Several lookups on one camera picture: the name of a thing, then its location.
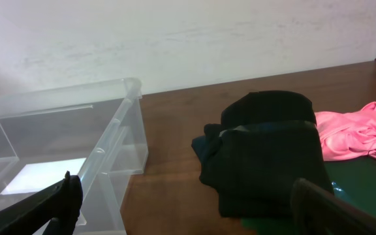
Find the pink garment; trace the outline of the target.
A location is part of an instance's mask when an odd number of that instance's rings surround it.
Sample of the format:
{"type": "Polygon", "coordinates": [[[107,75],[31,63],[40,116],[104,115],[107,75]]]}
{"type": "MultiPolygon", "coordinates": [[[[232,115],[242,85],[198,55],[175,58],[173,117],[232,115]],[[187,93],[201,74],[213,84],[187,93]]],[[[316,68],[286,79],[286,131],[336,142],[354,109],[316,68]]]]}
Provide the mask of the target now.
{"type": "Polygon", "coordinates": [[[357,112],[317,112],[315,116],[325,161],[365,155],[376,159],[376,102],[357,112]]]}

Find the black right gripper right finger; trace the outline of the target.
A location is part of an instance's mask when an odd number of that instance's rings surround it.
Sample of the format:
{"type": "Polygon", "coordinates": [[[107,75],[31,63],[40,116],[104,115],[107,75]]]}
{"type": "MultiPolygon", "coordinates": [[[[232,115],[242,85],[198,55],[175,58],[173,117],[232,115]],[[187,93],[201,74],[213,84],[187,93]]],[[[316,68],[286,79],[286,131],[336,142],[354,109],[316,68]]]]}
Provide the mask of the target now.
{"type": "Polygon", "coordinates": [[[376,235],[376,218],[303,178],[294,182],[290,207],[299,234],[376,235]]]}

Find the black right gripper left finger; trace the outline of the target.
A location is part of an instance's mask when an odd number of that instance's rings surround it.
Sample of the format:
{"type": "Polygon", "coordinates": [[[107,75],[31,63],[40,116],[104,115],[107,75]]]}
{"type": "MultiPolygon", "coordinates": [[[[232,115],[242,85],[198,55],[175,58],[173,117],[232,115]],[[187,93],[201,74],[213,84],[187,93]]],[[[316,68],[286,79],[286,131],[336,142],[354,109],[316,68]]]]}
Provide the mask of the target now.
{"type": "Polygon", "coordinates": [[[69,235],[74,232],[83,202],[81,180],[65,174],[63,180],[0,211],[0,235],[69,235]]]}

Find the black garment with tape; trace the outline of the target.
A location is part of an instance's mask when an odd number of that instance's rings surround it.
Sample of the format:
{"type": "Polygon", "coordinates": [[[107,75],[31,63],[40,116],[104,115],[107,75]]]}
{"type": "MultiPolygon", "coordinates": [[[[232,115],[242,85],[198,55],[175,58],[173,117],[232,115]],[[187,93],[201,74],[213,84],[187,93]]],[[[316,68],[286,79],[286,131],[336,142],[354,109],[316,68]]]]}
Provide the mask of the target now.
{"type": "Polygon", "coordinates": [[[199,180],[214,188],[223,217],[291,214],[293,184],[304,178],[333,193],[312,102],[291,91],[248,93],[204,126],[191,144],[199,180]]]}

